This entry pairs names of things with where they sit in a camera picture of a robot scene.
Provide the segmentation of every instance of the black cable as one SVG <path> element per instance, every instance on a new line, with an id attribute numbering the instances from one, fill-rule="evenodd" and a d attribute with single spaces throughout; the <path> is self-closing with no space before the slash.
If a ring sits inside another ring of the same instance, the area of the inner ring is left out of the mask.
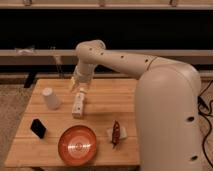
<path id="1" fill-rule="evenodd" d="M 212 83 L 213 83 L 213 80 L 211 80 L 210 81 L 210 83 L 209 83 L 209 85 L 200 93 L 200 95 L 199 96 L 202 96 L 203 95 L 203 93 L 205 93 L 206 92 L 206 90 L 208 90 L 209 89 L 209 87 L 212 85 Z"/>
<path id="2" fill-rule="evenodd" d="M 206 135 L 204 136 L 203 141 L 202 141 L 202 150 L 203 150 L 203 154 L 204 154 L 204 156 L 205 156 L 207 162 L 208 162 L 209 165 L 213 168 L 213 163 L 212 163 L 211 160 L 209 159 L 209 157 L 208 157 L 208 155 L 207 155 L 207 152 L 206 152 L 206 148 L 205 148 L 206 141 L 207 141 L 209 135 L 210 135 L 211 132 L 212 132 L 212 124 L 211 124 L 210 120 L 207 118 L 207 116 L 203 115 L 203 114 L 200 113 L 200 112 L 199 112 L 199 114 L 200 114 L 200 116 L 202 116 L 202 117 L 207 121 L 207 123 L 208 123 L 208 125 L 209 125 L 209 130 L 208 130 L 208 132 L 206 133 Z"/>
<path id="3" fill-rule="evenodd" d="M 213 83 L 213 80 L 211 80 L 211 82 L 209 83 L 209 85 L 200 93 L 199 96 L 202 96 L 208 89 L 209 87 L 211 86 L 211 84 Z M 209 137 L 209 135 L 211 134 L 212 132 L 212 124 L 211 124 L 211 121 L 207 118 L 207 117 L 213 117 L 212 115 L 212 104 L 213 104 L 213 100 L 210 100 L 209 102 L 209 111 L 208 113 L 204 113 L 201 111 L 200 109 L 200 106 L 201 104 L 198 105 L 198 111 L 199 111 L 199 115 L 202 116 L 208 123 L 208 126 L 209 126 L 209 130 L 208 132 L 206 133 L 206 135 L 204 136 L 203 138 L 203 141 L 202 141 L 202 150 L 203 150 L 203 154 L 207 160 L 207 162 L 209 163 L 209 165 L 213 168 L 213 163 L 212 161 L 209 159 L 208 155 L 207 155 L 207 152 L 206 152 L 206 148 L 205 148 L 205 144 L 206 144 L 206 141 Z"/>

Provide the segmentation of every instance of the power cord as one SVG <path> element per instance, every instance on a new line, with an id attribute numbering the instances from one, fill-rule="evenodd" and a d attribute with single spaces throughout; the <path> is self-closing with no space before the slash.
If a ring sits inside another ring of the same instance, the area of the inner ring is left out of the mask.
<path id="1" fill-rule="evenodd" d="M 205 144 L 206 144 L 206 141 L 208 140 L 208 137 L 209 135 L 211 134 L 212 132 L 212 124 L 211 124 L 211 121 L 208 119 L 208 117 L 213 117 L 212 115 L 212 103 L 213 103 L 213 100 L 210 100 L 209 102 L 209 106 L 207 106 L 207 104 L 205 103 L 205 101 L 201 98 L 201 96 L 209 89 L 209 87 L 212 85 L 213 83 L 213 80 L 209 83 L 209 85 L 200 93 L 199 97 L 198 97 L 198 113 L 200 116 L 202 116 L 206 122 L 208 123 L 208 126 L 209 126 L 209 129 L 206 133 L 206 135 L 204 136 L 203 138 L 203 141 L 202 141 L 202 150 L 203 150 L 203 154 L 207 160 L 207 162 L 209 163 L 209 165 L 213 168 L 213 163 L 212 161 L 209 159 L 208 155 L 207 155 L 207 152 L 206 152 L 206 148 L 205 148 Z M 208 110 L 208 113 L 204 113 L 201 111 L 200 107 L 203 107 L 203 108 L 206 108 Z"/>

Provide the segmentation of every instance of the small figurine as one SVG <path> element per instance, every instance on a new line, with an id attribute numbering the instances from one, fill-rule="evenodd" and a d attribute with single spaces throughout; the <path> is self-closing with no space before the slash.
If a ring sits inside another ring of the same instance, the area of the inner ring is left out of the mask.
<path id="1" fill-rule="evenodd" d="M 115 148 L 115 146 L 119 143 L 119 139 L 120 139 L 120 124 L 118 123 L 118 121 L 115 121 L 112 131 L 113 148 Z"/>

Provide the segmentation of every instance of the orange bowl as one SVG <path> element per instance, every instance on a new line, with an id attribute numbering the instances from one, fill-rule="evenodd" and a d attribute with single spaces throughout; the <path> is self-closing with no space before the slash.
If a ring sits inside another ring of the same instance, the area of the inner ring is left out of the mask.
<path id="1" fill-rule="evenodd" d="M 90 161 L 97 150 L 95 133 L 88 127 L 76 125 L 67 129 L 58 142 L 61 159 L 71 166 L 80 166 Z"/>

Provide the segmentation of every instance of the table leg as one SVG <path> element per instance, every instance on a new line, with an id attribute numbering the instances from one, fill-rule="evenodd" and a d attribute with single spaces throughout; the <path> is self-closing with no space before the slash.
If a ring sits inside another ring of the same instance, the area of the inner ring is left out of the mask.
<path id="1" fill-rule="evenodd" d="M 40 167 L 31 167 L 31 169 L 33 171 L 45 171 L 44 169 L 40 168 Z"/>

